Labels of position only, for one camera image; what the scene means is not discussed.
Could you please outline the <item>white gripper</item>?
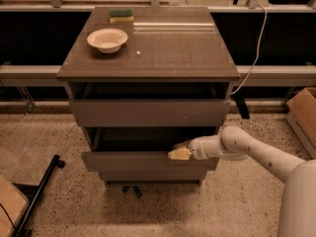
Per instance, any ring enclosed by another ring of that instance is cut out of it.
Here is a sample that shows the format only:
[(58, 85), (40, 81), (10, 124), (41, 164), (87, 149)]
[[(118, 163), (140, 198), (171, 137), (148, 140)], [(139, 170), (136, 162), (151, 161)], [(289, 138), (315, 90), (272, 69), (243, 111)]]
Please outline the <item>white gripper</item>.
[(192, 141), (187, 140), (177, 143), (173, 148), (175, 150), (167, 153), (168, 158), (171, 160), (187, 161), (192, 155), (197, 160), (206, 160), (218, 155), (220, 138), (218, 135), (202, 136), (195, 138)]

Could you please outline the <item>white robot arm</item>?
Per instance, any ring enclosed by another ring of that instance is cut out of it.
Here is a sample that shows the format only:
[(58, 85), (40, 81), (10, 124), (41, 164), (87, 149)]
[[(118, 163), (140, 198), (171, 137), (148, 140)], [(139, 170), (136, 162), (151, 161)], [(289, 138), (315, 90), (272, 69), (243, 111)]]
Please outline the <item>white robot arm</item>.
[(316, 237), (316, 161), (303, 160), (268, 145), (237, 126), (179, 143), (171, 160), (240, 160), (251, 157), (284, 183), (277, 237)]

